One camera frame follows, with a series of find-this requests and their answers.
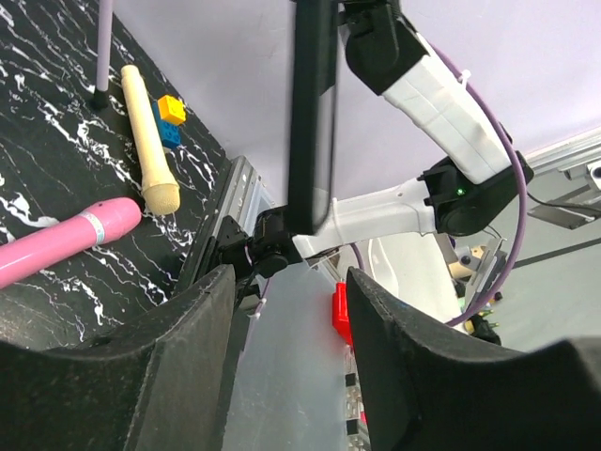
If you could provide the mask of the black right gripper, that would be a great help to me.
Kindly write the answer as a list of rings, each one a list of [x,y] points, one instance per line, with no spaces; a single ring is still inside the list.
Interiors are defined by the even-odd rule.
[[[382,94],[428,55],[398,0],[344,1],[345,56],[354,75]]]

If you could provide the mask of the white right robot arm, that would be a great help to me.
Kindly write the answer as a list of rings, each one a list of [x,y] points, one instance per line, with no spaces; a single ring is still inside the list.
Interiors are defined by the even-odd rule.
[[[404,113],[444,158],[415,179],[343,201],[331,195],[337,56]],[[269,278],[332,249],[397,233],[468,236],[511,201],[532,170],[465,75],[396,1],[299,1],[288,138],[287,202],[261,212],[254,233],[229,232],[217,259],[237,278]]]

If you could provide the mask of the black smartphone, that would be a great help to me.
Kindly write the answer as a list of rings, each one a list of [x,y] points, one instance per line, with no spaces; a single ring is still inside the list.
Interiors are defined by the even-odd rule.
[[[331,203],[337,13],[334,1],[298,1],[295,6],[286,221],[301,235],[317,233]]]

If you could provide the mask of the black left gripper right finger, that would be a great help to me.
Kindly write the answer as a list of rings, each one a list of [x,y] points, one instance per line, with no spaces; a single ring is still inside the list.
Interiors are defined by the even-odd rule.
[[[462,334],[347,273],[347,306],[375,450],[596,450],[600,341],[533,352]]]

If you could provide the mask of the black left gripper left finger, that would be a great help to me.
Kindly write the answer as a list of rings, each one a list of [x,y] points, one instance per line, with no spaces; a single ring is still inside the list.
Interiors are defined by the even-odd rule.
[[[2,448],[209,449],[234,298],[221,266],[76,348],[3,343]]]

